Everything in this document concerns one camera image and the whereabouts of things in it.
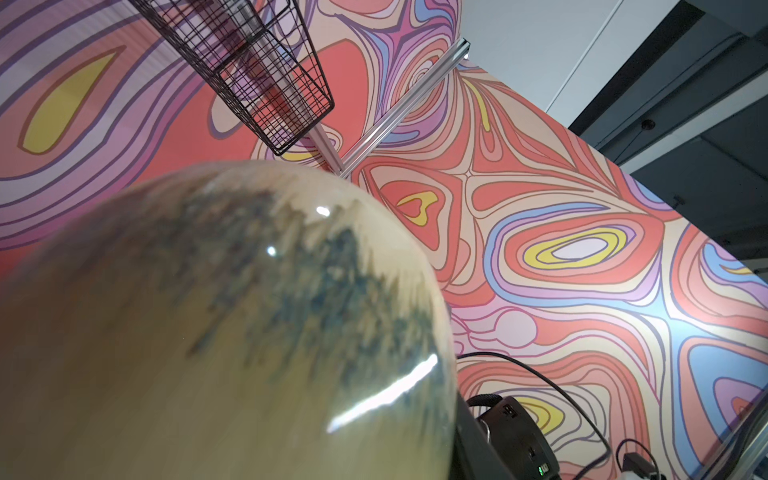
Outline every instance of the psychedelic mural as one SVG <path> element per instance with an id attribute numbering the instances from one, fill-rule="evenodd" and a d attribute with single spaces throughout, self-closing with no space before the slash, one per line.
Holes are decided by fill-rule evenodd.
<path id="1" fill-rule="evenodd" d="M 686 478 L 768 385 L 768 286 L 597 151 L 464 63 L 353 173 L 421 241 L 456 353 L 535 365 L 615 447 Z M 564 478 L 602 445 L 503 360 L 459 363 L 465 397 L 514 394 Z M 616 478 L 608 462 L 592 479 Z"/>
<path id="2" fill-rule="evenodd" d="M 323 123 L 341 154 L 458 31 L 458 0 L 300 8 L 336 100 Z M 201 161 L 274 158 L 127 0 L 0 3 L 0 127 L 0 277 L 134 182 Z M 283 159 L 319 166 L 315 156 L 298 144 Z"/>
<path id="3" fill-rule="evenodd" d="M 457 38 L 458 0 L 306 0 L 346 153 Z M 273 158 L 125 0 L 0 2 L 0 278 L 134 183 Z M 311 147 L 283 156 L 319 166 Z M 422 242 L 457 353 L 506 352 L 562 384 L 616 445 L 684 478 L 768 384 L 768 287 L 525 99 L 470 64 L 354 173 Z M 498 361 L 462 392 L 513 392 L 562 460 L 600 453 L 578 414 Z M 589 477 L 613 478 L 614 465 Z"/>

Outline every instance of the mesh grid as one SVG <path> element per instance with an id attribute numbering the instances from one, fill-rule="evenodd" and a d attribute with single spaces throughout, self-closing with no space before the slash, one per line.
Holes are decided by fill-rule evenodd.
<path id="1" fill-rule="evenodd" d="M 333 109 L 296 0 L 131 0 L 275 154 Z"/>

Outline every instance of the purple stripe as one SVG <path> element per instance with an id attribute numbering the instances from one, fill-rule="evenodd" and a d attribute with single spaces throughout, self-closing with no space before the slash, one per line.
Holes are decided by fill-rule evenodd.
<path id="1" fill-rule="evenodd" d="M 2 64 L 0 65 L 0 74 L 4 74 L 5 71 L 7 71 L 18 60 L 20 60 L 25 55 L 27 55 L 27 53 L 34 50 L 41 44 L 45 43 L 47 40 L 49 40 L 51 37 L 53 37 L 57 33 L 66 30 L 67 28 L 76 24 L 80 20 L 93 15 L 95 12 L 104 10 L 104 7 L 110 6 L 111 4 L 118 3 L 118 2 L 121 2 L 121 0 L 104 0 L 103 3 L 96 4 L 90 8 L 86 8 L 85 10 L 77 13 L 76 15 L 72 15 L 70 18 L 66 19 L 66 22 L 57 23 L 53 28 L 47 31 L 39 32 L 37 37 L 32 39 L 28 44 L 22 45 L 21 49 L 16 51 L 13 55 L 11 55 L 10 57 L 8 57 L 6 60 L 2 62 Z M 17 23 L 14 23 L 14 28 L 12 30 L 15 30 L 18 27 L 20 27 L 20 25 Z"/>
<path id="2" fill-rule="evenodd" d="M 13 104 L 16 100 L 18 100 L 19 97 L 21 97 L 33 84 L 40 81 L 42 78 L 45 77 L 45 75 L 49 74 L 51 71 L 53 71 L 54 68 L 58 67 L 62 63 L 64 63 L 68 58 L 70 58 L 74 53 L 77 53 L 78 51 L 85 48 L 86 45 L 90 45 L 91 43 L 97 41 L 99 38 L 104 37 L 105 35 L 108 35 L 112 33 L 113 31 L 117 31 L 118 29 L 124 27 L 125 25 L 128 25 L 132 22 L 135 22 L 137 19 L 141 18 L 141 15 L 135 15 L 130 18 L 126 18 L 125 20 L 121 20 L 117 23 L 114 23 L 113 25 L 110 25 L 109 28 L 105 28 L 104 30 L 101 30 L 100 32 L 93 34 L 91 37 L 88 37 L 84 41 L 81 41 L 74 47 L 70 48 L 66 52 L 64 52 L 63 55 L 60 55 L 58 58 L 56 58 L 54 61 L 46 65 L 43 69 L 41 69 L 38 73 L 32 75 L 29 80 L 27 80 L 23 85 L 19 86 L 16 91 L 8 97 L 6 101 L 4 101 L 2 104 L 0 104 L 0 114 L 4 114 L 5 111 L 8 109 L 8 107 Z M 18 59 L 14 58 L 11 65 L 7 65 L 10 62 L 11 59 L 9 59 L 7 62 L 5 62 L 3 65 L 3 68 L 0 68 L 0 74 L 4 72 L 5 70 L 8 70 L 8 68 L 15 63 Z"/>
<path id="3" fill-rule="evenodd" d="M 660 255 L 656 256 L 654 265 L 648 271 L 648 274 L 645 276 L 645 278 L 643 278 L 643 280 L 640 282 L 637 288 L 635 290 L 632 290 L 631 292 L 609 293 L 609 292 L 599 292 L 597 290 L 560 290 L 560 289 L 550 289 L 550 288 L 540 288 L 540 287 L 517 286 L 511 283 L 508 283 L 502 277 L 502 274 L 498 265 L 500 262 L 501 244 L 503 243 L 502 239 L 508 232 L 510 232 L 511 230 L 517 227 L 523 226 L 527 223 L 547 220 L 548 218 L 556 217 L 566 213 L 569 214 L 579 210 L 590 211 L 592 209 L 582 208 L 582 209 L 565 210 L 562 212 L 555 212 L 552 214 L 541 215 L 540 217 L 518 220 L 505 226 L 498 233 L 498 236 L 497 236 L 498 241 L 496 242 L 496 245 L 493 246 L 493 251 L 491 254 L 491 269 L 492 269 L 493 276 L 498 282 L 499 286 L 509 293 L 513 293 L 515 295 L 520 295 L 520 296 L 528 296 L 531 298 L 584 298 L 584 299 L 597 298 L 597 299 L 607 299 L 607 300 L 638 301 L 638 300 L 642 300 L 645 296 L 647 296 L 648 293 L 653 289 L 654 284 L 656 283 L 661 272 L 661 267 L 660 267 L 661 256 Z"/>
<path id="4" fill-rule="evenodd" d="M 637 186 L 637 181 L 630 177 L 629 175 L 624 175 L 627 178 L 627 186 L 629 186 L 630 192 L 634 195 L 634 197 L 643 205 L 649 208 L 653 208 L 654 210 L 674 210 L 674 208 L 670 207 L 664 202 L 654 202 L 650 198 L 643 195 L 643 192 L 640 190 L 640 188 Z"/>
<path id="5" fill-rule="evenodd" d="M 428 137 L 429 135 L 435 133 L 438 128 L 440 128 L 444 123 L 445 119 L 448 116 L 448 95 L 447 95 L 447 89 L 445 89 L 445 94 L 443 95 L 442 100 L 438 103 L 437 108 L 435 111 L 423 118 L 422 120 L 419 120 L 415 124 L 410 125 L 402 125 L 394 130 L 397 134 L 403 134 L 403 133 L 410 133 L 412 131 L 417 131 L 418 134 L 416 137 L 412 138 L 411 140 L 405 140 L 405 141 L 399 141 L 399 142 L 392 142 L 392 143 L 386 143 L 382 142 L 382 145 L 385 145 L 387 147 L 400 147 L 407 144 L 413 144 L 417 141 L 422 140 L 424 137 Z"/>
<path id="6" fill-rule="evenodd" d="M 238 121 L 237 124 L 234 127 L 230 128 L 229 130 L 227 130 L 225 132 L 219 132 L 216 129 L 216 125 L 214 125 L 214 117 L 213 117 L 212 114 L 208 114 L 207 115 L 207 120 L 208 120 L 208 122 L 207 122 L 208 123 L 208 133 L 210 134 L 211 137 L 213 137 L 213 138 L 215 138 L 217 140 L 225 140 L 225 139 L 231 137 L 232 135 L 234 135 L 240 129 L 240 127 L 243 126 L 243 122 L 242 121 Z"/>
<path id="7" fill-rule="evenodd" d="M 150 56 L 150 55 L 151 55 L 151 54 L 152 54 L 152 53 L 155 51 L 155 49 L 157 49 L 157 48 L 158 48 L 160 45 L 162 45 L 164 41 L 165 41 L 165 40 L 163 40 L 162 38 L 161 38 L 160 40 L 156 41 L 156 42 L 155 42 L 155 43 L 154 43 L 152 46 L 150 46 L 150 47 L 147 49 L 147 51 L 146 51 L 146 52 L 145 52 L 145 53 L 144 53 L 144 54 L 143 54 L 143 55 L 142 55 L 142 56 L 141 56 L 139 59 L 137 59 L 137 60 L 136 60 L 136 62 L 134 63 L 134 65 L 131 67 L 131 69 L 130 69 L 130 70 L 128 70 L 127 72 L 125 72 L 125 75 L 123 75 L 123 78 L 122 78 L 122 80 L 120 80 L 120 82 L 119 82 L 119 83 L 118 83 L 118 84 L 115 86 L 115 88 L 114 88 L 114 90 L 112 91 L 112 93 L 110 94 L 110 96 L 107 98 L 106 102 L 104 103 L 104 106 L 101 108 L 101 111 L 99 111 L 99 113 L 98 113 L 98 115 L 96 116 L 96 118 L 94 118 L 94 119 L 93 119 L 93 121 L 91 122 L 91 126 L 92 126 L 92 125 L 96 125 L 96 124 L 97 124 L 97 123 L 98 123 L 98 122 L 101 120 L 101 118 L 102 118 L 102 117 L 104 117 L 104 115 L 106 114 L 106 111 L 107 111 L 107 109 L 109 108 L 109 105 L 110 105 L 110 104 L 111 104 L 111 103 L 114 101 L 114 99 L 115 99 L 115 98 L 118 96 L 118 94 L 120 93 L 120 90 L 121 90 L 121 89 L 122 89 L 122 88 L 125 86 L 125 84 L 128 82 L 128 79 L 131 77 L 131 75 L 132 75 L 132 74 L 133 74 L 133 73 L 134 73 L 134 72 L 135 72 L 137 69 L 139 69 L 139 67 L 141 67 L 141 66 L 142 66 L 142 64 L 143 64 L 143 63 L 144 63 L 144 62 L 145 62 L 145 61 L 146 61 L 146 60 L 149 58 L 149 56 Z M 137 96 L 141 95 L 141 93 L 142 93 L 144 90 L 146 90 L 146 89 L 147 89 L 147 88 L 148 88 L 148 87 L 149 87 L 149 86 L 152 84 L 152 82 L 156 81 L 158 78 L 162 78 L 162 76 L 163 76 L 163 75 L 165 75 L 165 74 L 166 74 L 166 73 L 167 73 L 167 72 L 168 72 L 170 69 L 172 69 L 172 68 L 175 68 L 175 67 L 176 67 L 176 64 L 177 64 L 177 63 L 179 63 L 180 61 L 182 61 L 180 58 L 179 58 L 179 59 L 177 59 L 177 60 L 175 60 L 175 61 L 174 61 L 174 62 L 172 62 L 170 65 L 168 65 L 168 66 L 167 66 L 167 67 L 166 67 L 164 70 L 162 70 L 162 71 L 160 71 L 158 74 L 156 74 L 156 75 L 155 75 L 155 76 L 154 76 L 154 77 L 153 77 L 151 80 L 149 80 L 149 81 L 146 83 L 146 85 L 145 85 L 145 86 L 143 86 L 143 87 L 141 88 L 141 90 L 139 90 L 139 91 L 136 93 L 136 95 L 134 96 L 134 98 L 136 98 Z M 2 178 L 2 179 L 0 179 L 0 180 L 16 180 L 16 179 L 19 179 L 19 178 L 31 177 L 31 176 L 33 176 L 33 175 L 36 175 L 36 174 L 38 174 L 38 173 L 42 172 L 43 170 L 46 170 L 46 169 L 50 168 L 52 165 L 54 165 L 54 164 L 58 163 L 58 162 L 59 162 L 59 161 L 61 161 L 63 158 L 65 158 L 65 157 L 66 157 L 68 154 L 70 154 L 70 153 L 72 152 L 72 150 L 73 150 L 73 149 L 75 149 L 75 147 L 76 147 L 76 146 L 77 146 L 77 145 L 78 145 L 80 142 L 82 142 L 82 141 L 85 139 L 85 136 L 88 134 L 88 132 L 89 132 L 89 131 L 91 131 L 91 127 L 90 127 L 90 128 L 87 128 L 87 129 L 86 129 L 86 130 L 84 130 L 82 133 L 80 133 L 80 136 L 79 136 L 78 138 L 76 138 L 74 141 L 72 141 L 71 145 L 70 145 L 70 146 L 69 146 L 69 147 L 68 147 L 66 150 L 64 150 L 63 152 L 61 152 L 61 153 L 58 155 L 58 157 L 56 157 L 54 160 L 52 160 L 52 161 L 50 161 L 50 162 L 46 163 L 45 165 L 43 165 L 42 167 L 38 168 L 37 170 L 34 170 L 34 171 L 31 171 L 31 172 L 28 172 L 28 173 L 26 173 L 26 174 L 23 174 L 23 175 L 17 175 L 17 176 L 15 176 L 15 177 L 5 177 L 5 178 Z M 72 168 L 74 168 L 74 167 L 77 167 L 77 166 L 78 166 L 78 164 L 80 164 L 81 162 L 82 162 L 82 161 L 78 162 L 78 163 L 77 163 L 76 165 L 74 165 Z M 23 201 L 25 198 L 28 198 L 28 197 L 29 197 L 29 195 L 28 195 L 27 197 L 19 198 L 19 199 L 17 199 L 17 200 L 14 200 L 14 201 L 12 201 L 12 202 L 9 202 L 9 203 L 7 203 L 7 204 L 0 204 L 0 207 L 5 207 L 5 206 L 7 206 L 7 205 L 16 204 L 16 203 L 18 203 L 18 202 L 20 202 L 20 201 Z"/>
<path id="8" fill-rule="evenodd" d="M 754 385 L 728 377 L 720 377 L 715 380 L 713 388 L 720 413 L 723 414 L 726 423 L 731 428 L 736 427 L 741 421 L 733 410 L 733 399 L 740 398 L 752 402 L 760 394 L 760 389 Z"/>
<path id="9" fill-rule="evenodd" d="M 709 266 L 709 264 L 707 264 L 704 258 L 701 258 L 700 263 L 704 268 L 704 272 L 713 282 L 717 283 L 718 285 L 733 286 L 737 289 L 743 290 L 748 294 L 750 294 L 755 300 L 760 302 L 760 304 L 763 305 L 763 307 L 768 308 L 768 288 L 766 288 L 764 283 L 730 282 L 716 275 L 715 272 L 713 272 L 712 268 Z"/>
<path id="10" fill-rule="evenodd" d="M 18 223 L 18 222 L 26 220 L 26 219 L 28 219 L 30 217 L 34 217 L 35 215 L 39 215 L 39 214 L 45 212 L 46 210 L 50 210 L 51 208 L 55 207 L 56 205 L 60 204 L 61 202 L 66 201 L 69 197 L 71 197 L 74 194 L 76 194 L 79 190 L 85 188 L 91 181 L 93 181 L 93 179 L 97 178 L 99 174 L 101 174 L 103 171 L 105 171 L 107 168 L 109 168 L 115 162 L 119 161 L 120 158 L 125 154 L 125 152 L 129 148 L 131 148 L 133 146 L 133 143 L 136 141 L 137 137 L 142 133 L 142 129 L 144 128 L 144 125 L 148 122 L 148 119 L 151 117 L 152 113 L 154 112 L 155 107 L 160 103 L 160 101 L 161 101 L 165 91 L 172 84 L 173 80 L 183 71 L 184 71 L 183 68 L 179 68 L 178 71 L 173 73 L 171 75 L 171 77 L 167 81 L 165 81 L 165 84 L 162 87 L 160 87 L 159 83 L 156 83 L 154 85 L 155 87 L 158 87 L 161 90 L 155 96 L 155 99 L 152 102 L 152 104 L 149 106 L 149 108 L 145 111 L 144 118 L 141 120 L 140 124 L 135 129 L 135 133 L 134 133 L 133 137 L 128 142 L 126 142 L 126 144 L 123 147 L 123 149 L 119 153 L 117 153 L 111 161 L 107 162 L 107 164 L 104 165 L 95 175 L 93 175 L 90 179 L 86 180 L 83 184 L 81 184 L 79 187 L 77 187 L 73 191 L 69 191 L 69 192 L 67 192 L 68 185 L 66 183 L 62 183 L 60 181 L 60 180 L 63 180 L 63 179 L 66 178 L 66 180 L 69 180 L 70 182 L 74 183 L 73 180 L 76 180 L 77 175 L 81 174 L 81 172 L 84 173 L 83 170 L 87 170 L 88 169 L 87 166 L 83 165 L 85 168 L 81 168 L 81 169 L 79 169 L 79 171 L 77 171 L 78 167 L 80 167 L 85 161 L 87 161 L 91 157 L 94 157 L 97 154 L 111 155 L 109 152 L 103 152 L 101 147 L 104 146 L 108 142 L 108 140 L 109 140 L 110 136 L 112 135 L 112 133 L 114 132 L 114 130 L 117 127 L 120 126 L 119 124 L 121 123 L 121 119 L 123 117 L 127 117 L 127 114 L 129 113 L 129 110 L 132 107 L 135 107 L 137 105 L 137 102 L 134 102 L 132 104 L 127 105 L 126 108 L 123 109 L 121 114 L 117 118 L 115 118 L 114 123 L 110 126 L 110 129 L 109 129 L 109 131 L 108 131 L 108 133 L 107 133 L 107 135 L 105 137 L 105 140 L 103 142 L 101 142 L 101 145 L 99 147 L 96 147 L 94 149 L 94 151 L 92 151 L 86 158 L 84 158 L 81 161 L 79 161 L 75 166 L 73 166 L 73 168 L 69 169 L 65 174 L 62 174 L 61 176 L 59 176 L 55 180 L 53 180 L 51 183 L 49 183 L 46 186 L 45 192 L 42 195 L 35 194 L 35 195 L 33 195 L 33 197 L 27 197 L 28 199 L 30 199 L 31 202 L 36 204 L 36 203 L 40 202 L 41 200 L 44 200 L 45 197 L 57 197 L 59 194 L 67 192 L 62 198 L 59 198 L 58 200 L 54 201 L 52 204 L 48 205 L 47 207 L 44 207 L 44 208 L 42 208 L 40 210 L 36 210 L 34 213 L 29 214 L 29 215 L 25 216 L 24 218 L 21 218 L 21 219 L 18 219 L 18 220 L 14 220 L 12 222 L 2 223 L 2 225 Z M 182 85 L 177 89 L 177 91 L 172 93 L 171 95 L 172 96 L 176 95 L 178 93 L 178 91 L 180 91 L 183 88 L 183 86 L 187 82 L 189 82 L 192 78 L 194 78 L 194 75 L 191 75 L 187 80 L 185 80 L 182 83 Z M 147 84 L 144 87 L 143 90 L 146 91 L 151 86 L 153 86 L 151 83 Z M 166 104 L 164 106 L 164 109 L 169 107 L 168 104 Z M 58 190 L 63 190 L 63 192 L 62 191 L 56 192 L 54 188 L 50 187 L 51 185 L 54 185 L 54 184 L 55 184 L 56 187 L 58 187 Z M 0 237 L 0 240 L 4 240 L 4 239 L 7 239 L 7 238 L 14 237 L 15 235 L 19 235 L 21 232 L 27 231 L 27 230 L 29 230 L 31 228 L 34 228 L 34 227 L 29 227 L 27 229 L 21 230 L 20 232 L 16 232 L 16 233 L 14 233 L 12 235 L 9 235 L 9 236 L 6 236 L 6 237 Z"/>
<path id="11" fill-rule="evenodd" d="M 632 230 L 630 227 L 627 227 L 626 225 L 620 225 L 620 224 L 604 225 L 603 227 L 611 227 L 611 228 L 615 228 L 617 230 L 621 230 L 622 232 L 624 232 L 624 235 L 627 236 L 627 244 L 629 244 L 637 236 L 635 231 Z"/>
<path id="12" fill-rule="evenodd" d="M 8 21 L 0 27 L 0 40 L 2 40 L 3 37 L 5 37 L 5 34 L 7 34 L 9 31 L 12 31 L 14 28 L 18 27 L 21 23 L 26 22 L 29 18 L 34 17 L 40 12 L 43 12 L 46 8 L 49 6 L 52 6 L 56 3 L 62 2 L 63 0 L 47 0 L 46 2 L 40 2 L 37 5 L 33 5 L 29 10 L 18 14 L 16 12 L 7 13 L 5 10 L 9 8 L 11 5 L 23 5 L 24 7 L 28 7 L 30 0 L 24 0 L 23 2 L 16 2 L 15 0 L 6 0 L 5 2 L 0 2 L 0 14 L 2 14 L 3 17 L 7 17 Z"/>
<path id="13" fill-rule="evenodd" d="M 153 126 L 153 128 L 151 129 L 151 131 L 150 131 L 150 133 L 148 135 L 148 140 L 144 144 L 144 146 L 142 147 L 141 152 L 139 153 L 139 155 L 124 170 L 124 173 L 128 172 L 128 171 L 131 170 L 131 168 L 135 164 L 139 163 L 139 161 L 142 158 L 146 159 L 146 161 L 142 162 L 143 164 L 141 166 L 140 171 L 133 178 L 131 178 L 130 180 L 124 182 L 124 184 L 116 185 L 116 183 L 119 180 L 124 180 L 125 177 L 126 177 L 126 175 L 124 173 L 121 174 L 121 175 L 117 175 L 114 179 L 110 180 L 106 185 L 104 185 L 102 188 L 100 188 L 95 193 L 90 195 L 88 198 L 86 198 L 84 200 L 81 200 L 80 202 L 78 202 L 77 204 L 75 204 L 75 205 L 73 205 L 71 207 L 68 207 L 67 210 L 62 211 L 62 212 L 54 215 L 51 218 L 48 218 L 43 223 L 39 223 L 39 224 L 37 224 L 37 225 L 35 225 L 33 227 L 29 227 L 27 229 L 24 229 L 21 232 L 17 232 L 14 235 L 11 235 L 9 237 L 5 237 L 5 238 L 8 238 L 8 239 L 13 237 L 17 241 L 14 242 L 14 245 L 11 245 L 11 246 L 7 245 L 8 242 L 0 242 L 0 250 L 9 250 L 11 248 L 20 247 L 21 245 L 24 245 L 24 244 L 34 243 L 35 241 L 37 241 L 40 238 L 41 230 L 43 230 L 43 233 L 45 233 L 45 234 L 52 232 L 53 230 L 55 230 L 56 228 L 61 226 L 61 224 L 63 224 L 66 221 L 68 221 L 68 219 L 72 215 L 77 216 L 77 215 L 79 215 L 81 213 L 81 212 L 75 211 L 75 210 L 80 210 L 82 207 L 86 207 L 93 200 L 97 200 L 99 197 L 108 196 L 108 195 L 114 193 L 115 191 L 119 191 L 122 188 L 124 188 L 125 186 L 133 183 L 136 180 L 136 178 L 138 177 L 138 175 L 141 174 L 141 171 L 143 171 L 144 168 L 146 167 L 146 165 L 149 163 L 149 160 L 157 152 L 157 149 L 160 147 L 162 138 L 166 134 L 168 128 L 170 128 L 170 126 L 173 124 L 173 121 L 175 120 L 175 118 L 179 115 L 179 113 L 187 105 L 189 100 L 194 96 L 194 92 L 198 91 L 200 89 L 200 86 L 203 84 L 202 81 L 199 84 L 193 83 L 191 80 L 193 80 L 195 77 L 196 77 L 196 75 L 191 75 L 185 81 L 185 83 L 187 83 L 187 86 L 186 86 L 186 88 L 184 90 L 189 91 L 190 94 L 184 94 L 184 90 L 181 90 L 177 94 L 176 98 L 177 99 L 183 99 L 183 100 L 181 100 L 181 101 L 179 101 L 177 103 L 178 104 L 178 108 L 171 109 L 172 111 L 174 111 L 174 113 L 168 115 L 168 117 L 170 117 L 170 119 L 169 119 L 169 121 L 166 124 L 164 124 L 164 126 L 160 127 L 160 128 L 162 128 L 162 131 L 159 132 L 159 133 L 157 132 L 158 124 L 162 124 L 163 123 L 162 122 L 163 114 L 161 114 L 160 117 L 158 118 L 158 120 L 154 123 L 154 126 Z M 169 109 L 170 109 L 170 106 L 166 106 L 166 108 L 164 109 L 164 112 L 168 111 Z M 154 148 L 151 151 L 147 151 L 147 149 L 149 148 L 150 145 L 153 145 Z M 119 158 L 116 158 L 114 161 L 110 162 L 110 164 L 107 165 L 106 167 L 104 167 L 102 169 L 102 171 L 104 171 L 107 168 L 109 168 L 117 160 L 119 160 Z"/>

